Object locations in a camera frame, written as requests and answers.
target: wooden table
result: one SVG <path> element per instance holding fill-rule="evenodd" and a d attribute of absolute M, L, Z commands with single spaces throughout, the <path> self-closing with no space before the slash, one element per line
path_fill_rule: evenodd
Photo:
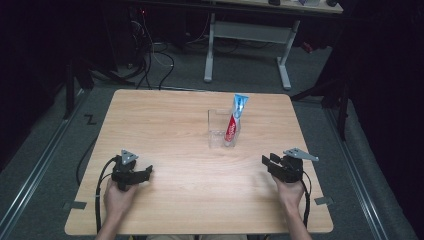
<path fill-rule="evenodd" d="M 231 108 L 234 93 L 118 90 L 75 199 L 87 205 L 71 210 L 66 233 L 96 234 L 96 183 L 105 163 L 121 149 L 140 156 L 137 171 L 153 165 L 153 173 L 149 182 L 140 184 L 119 233 L 287 232 L 276 185 L 261 156 L 283 156 L 283 150 L 293 147 L 308 150 L 287 95 L 246 95 L 236 146 L 209 148 L 208 110 Z M 323 195 L 310 161 L 304 161 L 304 170 L 313 185 L 308 230 L 330 232 L 327 206 L 313 200 Z M 301 215 L 304 208 L 303 198 Z"/>

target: human arm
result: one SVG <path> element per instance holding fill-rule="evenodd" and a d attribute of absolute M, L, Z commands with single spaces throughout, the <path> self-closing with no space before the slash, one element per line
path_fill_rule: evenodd
<path fill-rule="evenodd" d="M 118 228 L 131 207 L 137 189 L 138 184 L 135 184 L 131 185 L 128 191 L 123 192 L 119 190 L 115 181 L 109 179 L 103 198 L 106 207 L 106 219 L 96 236 L 96 240 L 115 239 Z"/>
<path fill-rule="evenodd" d="M 303 196 L 304 188 L 300 181 L 284 183 L 278 178 L 272 177 L 277 184 L 278 197 L 283 209 L 283 215 L 287 221 L 287 227 L 293 240 L 312 239 L 299 213 L 299 203 Z"/>

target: toothpaste tube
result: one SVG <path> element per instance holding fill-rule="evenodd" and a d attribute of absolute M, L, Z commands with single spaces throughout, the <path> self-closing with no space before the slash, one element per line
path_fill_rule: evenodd
<path fill-rule="evenodd" d="M 240 94 L 234 95 L 233 108 L 231 110 L 230 122 L 228 123 L 227 131 L 224 136 L 224 144 L 226 147 L 230 146 L 234 140 L 236 132 L 240 128 L 240 117 L 243 112 L 244 105 L 249 97 Z"/>

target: transparent cup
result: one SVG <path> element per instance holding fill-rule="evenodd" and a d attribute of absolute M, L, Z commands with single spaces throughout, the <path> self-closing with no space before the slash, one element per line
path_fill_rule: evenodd
<path fill-rule="evenodd" d="M 224 137 L 230 122 L 231 109 L 208 110 L 209 148 L 234 147 L 240 133 L 240 126 L 236 130 L 234 139 L 229 146 L 224 145 Z"/>

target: white desk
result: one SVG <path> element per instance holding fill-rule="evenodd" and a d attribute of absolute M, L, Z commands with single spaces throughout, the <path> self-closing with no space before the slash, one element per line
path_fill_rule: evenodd
<path fill-rule="evenodd" d="M 310 12 L 322 12 L 322 13 L 337 13 L 343 12 L 343 9 L 337 4 L 335 7 L 330 7 L 325 3 L 325 0 L 321 0 L 319 5 L 316 7 L 302 6 L 299 2 L 292 2 L 287 0 L 281 0 L 280 6 L 271 6 L 267 0 L 217 0 L 215 2 L 232 3 L 232 4 L 247 4 L 260 7 L 274 7 L 283 8 L 290 10 L 301 10 Z M 216 21 L 215 14 L 212 13 L 210 21 L 209 31 L 209 49 L 206 56 L 205 66 L 205 82 L 212 81 L 213 75 L 213 44 L 215 37 L 222 38 L 233 38 L 241 40 L 253 40 L 261 42 L 272 42 L 285 44 L 285 48 L 281 54 L 281 57 L 277 58 L 277 66 L 280 70 L 280 77 L 283 83 L 283 88 L 286 90 L 291 89 L 290 80 L 287 74 L 286 61 L 289 56 L 290 49 L 293 45 L 294 38 L 296 37 L 297 29 L 300 21 L 296 20 L 291 28 L 282 27 L 271 27 L 264 25 L 253 25 L 234 23 L 227 21 Z"/>

